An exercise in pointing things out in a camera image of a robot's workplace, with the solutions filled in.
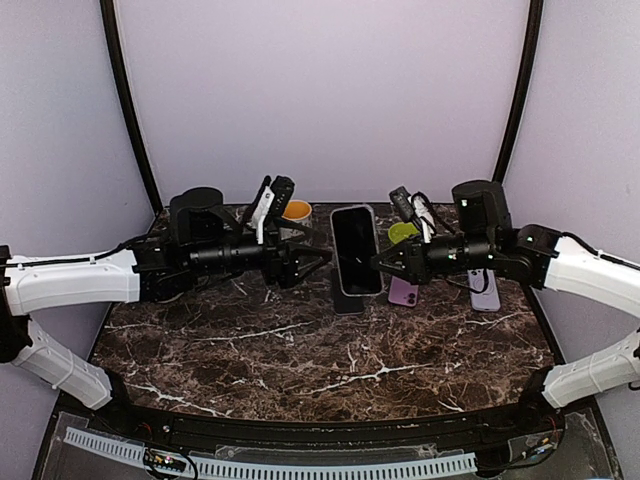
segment white arm segment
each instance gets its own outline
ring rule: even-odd
[[[580,398],[640,380],[640,333],[593,355],[567,365],[553,367],[547,374],[542,395],[554,408]]]
[[[58,258],[91,257],[72,255]],[[20,264],[47,258],[15,255],[5,276],[7,303],[13,315],[26,315],[35,310],[63,305],[94,302],[136,302],[140,299],[140,276],[133,272],[135,255],[122,250],[94,262],[20,267]]]
[[[427,223],[427,221],[430,222],[431,225],[433,225],[433,217],[431,216],[431,213],[429,213],[429,209],[420,197],[416,197],[415,195],[413,195],[411,197],[411,205],[416,211],[416,215],[420,219],[420,224],[422,225],[422,242],[430,243],[431,237],[433,236],[433,234],[435,234],[435,232],[431,231],[431,227],[429,226],[429,223]]]
[[[592,255],[569,237],[560,238],[555,250],[559,255],[549,262],[545,288],[575,293],[640,317],[640,270]]]
[[[590,254],[575,240],[558,240],[545,287],[570,292],[640,317],[640,270]],[[593,355],[554,367],[542,395],[554,408],[640,380],[640,331]]]
[[[111,400],[111,381],[102,368],[82,360],[49,336],[40,325],[29,321],[33,345],[23,348],[11,363],[97,410]]]

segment lavender smartphone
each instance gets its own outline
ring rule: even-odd
[[[475,290],[482,290],[484,287],[482,270],[469,270],[467,274],[469,286]],[[497,312],[500,310],[500,297],[493,270],[487,270],[487,279],[488,285],[484,293],[471,292],[471,308],[479,312]]]
[[[418,285],[411,285],[401,278],[391,277],[389,303],[415,307],[416,303],[418,303]]]

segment black smartphone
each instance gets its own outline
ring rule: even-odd
[[[331,212],[340,285],[347,296],[382,292],[382,275],[371,268],[371,258],[378,254],[374,219],[369,205],[354,205]]]
[[[364,313],[364,301],[362,297],[347,297],[340,288],[340,275],[338,270],[331,270],[331,298],[333,310],[336,315],[360,315]]]

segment dark marble surface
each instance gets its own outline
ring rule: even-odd
[[[334,208],[315,206],[314,226],[328,232]],[[389,205],[375,209],[385,248],[399,220]],[[438,210],[455,223],[452,206]],[[327,235],[315,244],[328,245]],[[139,405],[308,422],[503,405],[517,400],[532,371],[553,363],[516,283],[498,280],[496,313],[472,311],[468,292],[436,280],[420,287],[413,309],[388,304],[383,293],[367,299],[364,315],[345,317],[333,313],[330,268],[289,290],[250,272],[169,304],[117,305],[93,360],[122,374]]]

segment lavender wall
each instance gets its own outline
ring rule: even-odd
[[[121,118],[97,1],[0,2],[0,244],[96,251],[152,219]],[[105,305],[35,314],[88,355]],[[56,393],[0,366],[0,477],[31,478]]]
[[[117,2],[163,200],[265,174],[308,200],[436,200],[493,171],[527,0]]]
[[[528,104],[506,186],[516,224],[570,230],[636,262],[640,226],[640,3],[546,2]],[[567,360],[640,321],[542,292]],[[640,478],[640,397],[599,397],[626,478]]]

